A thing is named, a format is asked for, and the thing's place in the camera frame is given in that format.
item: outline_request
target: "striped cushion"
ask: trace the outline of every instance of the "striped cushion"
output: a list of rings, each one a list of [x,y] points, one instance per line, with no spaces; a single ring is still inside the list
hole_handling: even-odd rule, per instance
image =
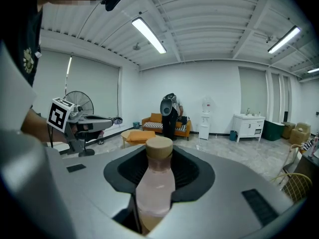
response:
[[[162,123],[158,123],[158,122],[146,122],[143,125],[144,127],[149,127],[149,128],[163,128],[163,124]],[[180,128],[176,128],[176,131],[182,131],[185,132],[186,131],[186,125],[182,125]]]
[[[158,122],[146,122],[143,125],[144,127],[151,127],[151,128],[163,128],[163,124],[162,123],[158,123]]]

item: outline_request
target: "white ceiling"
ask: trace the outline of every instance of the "white ceiling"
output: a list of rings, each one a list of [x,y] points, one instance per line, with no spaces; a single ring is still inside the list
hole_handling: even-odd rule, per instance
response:
[[[159,54],[131,24],[142,17],[167,49]],[[294,25],[302,31],[271,55],[267,50]],[[46,5],[42,32],[69,35],[107,49],[140,70],[197,60],[242,60],[300,77],[319,65],[319,43],[292,0],[122,0],[103,5]],[[272,40],[266,43],[267,37]],[[139,43],[141,49],[132,49]]]

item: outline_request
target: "black shirt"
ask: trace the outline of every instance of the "black shirt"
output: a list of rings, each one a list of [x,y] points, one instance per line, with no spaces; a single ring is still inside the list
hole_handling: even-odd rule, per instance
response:
[[[42,10],[37,10],[37,0],[15,0],[2,7],[7,20],[2,22],[2,40],[13,61],[32,86],[40,52],[39,37]]]

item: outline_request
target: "orange sofa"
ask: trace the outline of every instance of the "orange sofa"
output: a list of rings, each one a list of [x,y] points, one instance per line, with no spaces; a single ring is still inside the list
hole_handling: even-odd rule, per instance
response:
[[[150,117],[142,120],[142,128],[143,130],[154,131],[157,133],[162,133],[163,124],[161,123],[161,114],[151,114]],[[188,118],[186,125],[181,125],[175,129],[174,135],[189,137],[189,132],[191,128],[191,121]]]

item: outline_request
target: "beige bottle cap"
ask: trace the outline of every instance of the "beige bottle cap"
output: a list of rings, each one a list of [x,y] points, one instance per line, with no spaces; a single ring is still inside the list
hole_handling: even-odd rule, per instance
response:
[[[173,151],[173,141],[166,137],[154,137],[146,141],[146,153],[155,159],[167,158]]]

